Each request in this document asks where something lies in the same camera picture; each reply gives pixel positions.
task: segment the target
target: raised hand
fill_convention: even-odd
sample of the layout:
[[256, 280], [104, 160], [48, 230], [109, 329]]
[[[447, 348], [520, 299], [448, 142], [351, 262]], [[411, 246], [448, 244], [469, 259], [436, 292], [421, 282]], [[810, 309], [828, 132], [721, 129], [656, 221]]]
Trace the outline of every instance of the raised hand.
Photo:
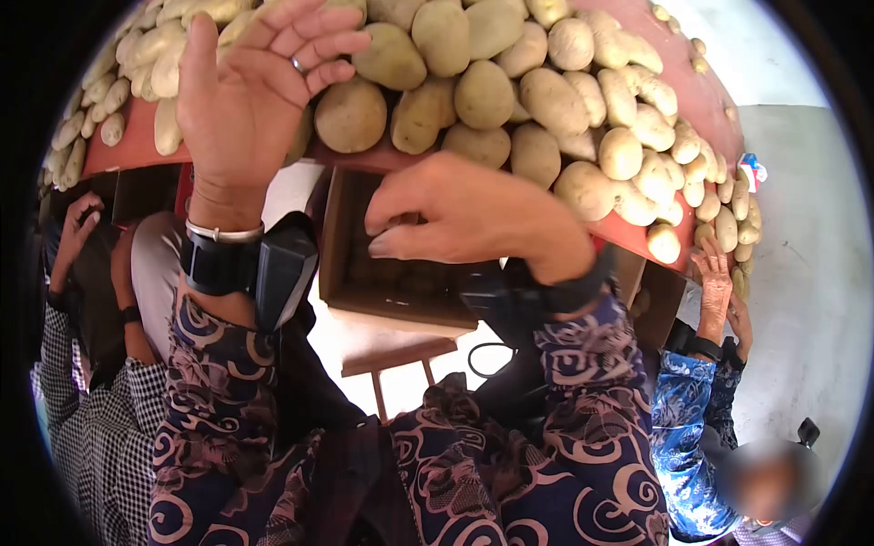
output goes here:
[[326, 86], [354, 75], [336, 56], [370, 44], [367, 32], [354, 31], [361, 11], [321, 10], [323, 3], [268, 5], [218, 65], [216, 25], [205, 14], [192, 19], [177, 99], [177, 122], [197, 177], [192, 222], [231, 230], [253, 227], [235, 224], [257, 225], [267, 185], [291, 146], [302, 110]]

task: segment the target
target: black watch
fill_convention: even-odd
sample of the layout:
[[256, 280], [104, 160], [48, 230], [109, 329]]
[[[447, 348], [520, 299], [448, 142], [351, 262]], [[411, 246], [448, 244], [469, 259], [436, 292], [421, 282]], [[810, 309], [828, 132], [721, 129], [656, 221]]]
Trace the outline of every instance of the black watch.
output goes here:
[[707, 356], [715, 363], [722, 361], [722, 347], [697, 335], [686, 342], [686, 354], [694, 355], [696, 353]]
[[136, 305], [131, 305], [122, 309], [121, 319], [124, 321], [124, 324], [128, 324], [129, 322], [142, 322], [142, 317], [140, 316], [140, 308]]

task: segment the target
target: bracelet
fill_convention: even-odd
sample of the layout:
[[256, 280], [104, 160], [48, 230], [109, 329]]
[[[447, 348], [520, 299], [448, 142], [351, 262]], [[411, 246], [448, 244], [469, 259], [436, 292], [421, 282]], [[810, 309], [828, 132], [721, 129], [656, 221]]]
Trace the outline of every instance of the bracelet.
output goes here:
[[264, 222], [253, 230], [247, 232], [222, 232], [217, 228], [209, 230], [199, 225], [194, 225], [190, 220], [185, 220], [185, 228], [200, 237], [210, 238], [217, 243], [251, 243], [264, 235]]

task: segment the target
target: wrinkled hand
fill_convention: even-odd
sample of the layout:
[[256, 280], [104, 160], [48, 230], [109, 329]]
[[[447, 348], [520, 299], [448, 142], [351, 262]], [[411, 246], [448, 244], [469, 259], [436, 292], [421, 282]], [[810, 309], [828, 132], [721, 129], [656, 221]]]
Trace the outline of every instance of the wrinkled hand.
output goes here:
[[738, 342], [738, 356], [740, 360], [746, 362], [750, 355], [750, 348], [753, 346], [753, 324], [750, 322], [750, 313], [746, 304], [734, 292], [732, 292], [728, 314], [725, 318], [732, 325], [732, 332], [740, 340]]
[[[427, 224], [399, 223], [418, 213]], [[474, 263], [525, 259], [543, 284], [576, 279], [594, 262], [592, 240], [551, 193], [448, 152], [386, 176], [364, 218], [374, 258]]]
[[[323, 3], [284, 0], [264, 8], [218, 66], [216, 25], [205, 14], [192, 19], [179, 63], [177, 121], [197, 177], [190, 212], [195, 224], [230, 214], [254, 218], [257, 225], [267, 185], [291, 147], [303, 109], [326, 86], [355, 74], [347, 61], [334, 59], [370, 44], [367, 32], [353, 31], [361, 11], [320, 10]], [[226, 210], [201, 223], [197, 216], [205, 204]]]
[[728, 271], [728, 257], [715, 238], [702, 239], [701, 247], [703, 255], [698, 252], [691, 254], [702, 281], [701, 322], [697, 335], [719, 345], [728, 302], [732, 297], [732, 276]]
[[[90, 207], [94, 207], [96, 211], [89, 214], [88, 218], [85, 218], [80, 225], [79, 219]], [[60, 294], [64, 291], [66, 275], [69, 273], [70, 267], [73, 266], [73, 262], [79, 257], [79, 252], [82, 251], [82, 246], [85, 245], [88, 236], [91, 235], [94, 227], [100, 221], [100, 211], [102, 210], [103, 202], [90, 191], [66, 208], [64, 228], [60, 235], [58, 254], [55, 257], [49, 284], [49, 289], [53, 292]]]
[[119, 309], [136, 305], [134, 283], [130, 272], [130, 251], [134, 245], [134, 232], [139, 224], [132, 224], [125, 230], [112, 250], [109, 260], [109, 276], [115, 290], [115, 300]]

